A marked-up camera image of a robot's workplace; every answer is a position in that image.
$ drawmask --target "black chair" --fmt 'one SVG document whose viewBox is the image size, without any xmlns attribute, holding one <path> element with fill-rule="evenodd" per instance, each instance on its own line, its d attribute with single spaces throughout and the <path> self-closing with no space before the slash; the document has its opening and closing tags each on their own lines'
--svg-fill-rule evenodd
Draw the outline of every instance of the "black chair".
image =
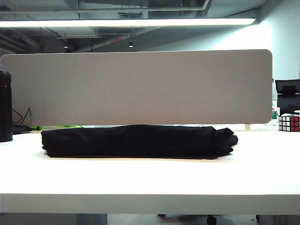
<svg viewBox="0 0 300 225">
<path fill-rule="evenodd" d="M 295 110 L 300 110 L 300 79 L 276 80 L 275 84 L 277 107 L 280 107 L 280 115 L 295 114 Z"/>
</svg>

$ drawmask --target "white desk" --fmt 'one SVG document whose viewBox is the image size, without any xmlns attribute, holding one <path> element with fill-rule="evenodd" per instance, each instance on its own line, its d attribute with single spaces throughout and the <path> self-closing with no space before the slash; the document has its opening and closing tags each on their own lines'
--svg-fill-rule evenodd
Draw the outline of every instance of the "white desk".
<svg viewBox="0 0 300 225">
<path fill-rule="evenodd" d="M 235 130 L 216 160 L 67 159 L 39 132 L 0 143 L 1 212 L 300 214 L 300 133 Z"/>
</svg>

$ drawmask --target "ceiling light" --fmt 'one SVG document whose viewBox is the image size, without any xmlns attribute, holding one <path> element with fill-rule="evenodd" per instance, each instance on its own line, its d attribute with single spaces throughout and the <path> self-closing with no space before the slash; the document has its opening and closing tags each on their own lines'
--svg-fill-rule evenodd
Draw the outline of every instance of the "ceiling light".
<svg viewBox="0 0 300 225">
<path fill-rule="evenodd" d="M 148 27 L 148 26 L 205 26 L 250 25 L 255 19 L 159 19 L 159 20 L 40 20 L 0 21 L 0 27 Z"/>
</svg>

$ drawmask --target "folded clothing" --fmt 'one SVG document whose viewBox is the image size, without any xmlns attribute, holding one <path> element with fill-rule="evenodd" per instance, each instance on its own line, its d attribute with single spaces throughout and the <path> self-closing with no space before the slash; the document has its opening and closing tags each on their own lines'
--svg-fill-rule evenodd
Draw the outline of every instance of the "folded clothing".
<svg viewBox="0 0 300 225">
<path fill-rule="evenodd" d="M 50 157 L 203 158 L 232 152 L 237 136 L 228 129 L 161 125 L 72 128 L 43 131 Z"/>
</svg>

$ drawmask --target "cube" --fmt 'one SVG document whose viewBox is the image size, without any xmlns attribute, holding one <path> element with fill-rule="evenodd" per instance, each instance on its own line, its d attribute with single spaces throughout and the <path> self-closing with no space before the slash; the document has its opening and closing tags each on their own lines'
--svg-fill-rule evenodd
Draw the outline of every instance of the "cube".
<svg viewBox="0 0 300 225">
<path fill-rule="evenodd" d="M 300 116 L 279 116 L 279 130 L 296 132 L 300 131 Z"/>
</svg>

